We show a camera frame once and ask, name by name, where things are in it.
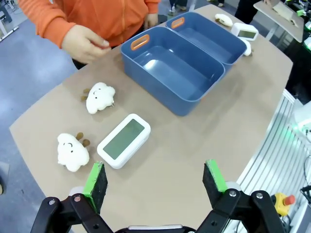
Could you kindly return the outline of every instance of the gray floor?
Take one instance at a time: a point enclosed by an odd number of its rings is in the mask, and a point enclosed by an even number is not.
[[[160,13],[168,12],[168,1],[162,1]],[[206,4],[198,0],[197,7]],[[231,14],[236,10],[228,4],[224,9]],[[267,34],[267,29],[254,24]],[[44,195],[16,148],[9,126],[76,70],[68,55],[35,36],[35,26],[28,20],[0,43],[0,55],[0,161],[10,165],[6,193],[0,196],[0,233],[28,233]]]

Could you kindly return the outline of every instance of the orange sleeve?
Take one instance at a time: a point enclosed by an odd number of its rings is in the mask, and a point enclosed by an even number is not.
[[[35,24],[36,34],[61,48],[66,33],[75,25],[66,21],[65,13],[49,0],[19,0],[25,15]]]
[[[150,14],[154,14],[158,12],[158,4],[160,0],[145,0],[145,3],[149,9]]]

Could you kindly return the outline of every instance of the red emergency stop button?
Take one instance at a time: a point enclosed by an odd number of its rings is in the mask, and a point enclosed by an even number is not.
[[[284,205],[292,205],[294,203],[295,203],[295,196],[294,195],[290,195],[290,196],[283,199]]]

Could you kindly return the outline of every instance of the beige tabletop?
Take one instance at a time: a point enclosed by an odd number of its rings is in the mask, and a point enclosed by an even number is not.
[[[213,5],[196,12],[210,19],[227,14]],[[196,228],[211,210],[202,184],[205,160],[216,159],[225,179],[237,180],[264,138],[292,68],[262,36],[252,45],[254,55],[241,58],[185,117],[173,115],[127,77],[116,48],[33,105],[11,126],[12,135],[44,194],[64,199],[72,187],[84,185],[92,163],[101,161],[100,141],[128,114],[138,114],[150,123],[151,135],[123,168],[106,165],[101,216],[113,230],[178,223]],[[115,107],[92,116],[80,96],[96,82],[116,89]],[[56,138],[64,132],[83,132],[91,141],[91,160],[76,173],[57,163]]]
[[[303,18],[297,16],[297,13],[294,12],[293,19],[295,20],[297,26],[293,25],[292,22],[287,21],[285,18],[281,17],[278,13],[276,13],[270,6],[265,4],[263,1],[259,1],[254,4],[254,7],[262,12],[264,15],[269,17],[272,21],[274,21],[277,25],[283,28],[287,33],[289,33],[296,41],[299,43],[302,42],[302,34],[304,22]]]

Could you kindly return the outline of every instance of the jacket zipper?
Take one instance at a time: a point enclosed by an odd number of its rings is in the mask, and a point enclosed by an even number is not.
[[[121,33],[121,43],[124,42],[123,32],[125,30],[125,0],[121,0],[122,2],[122,33]]]

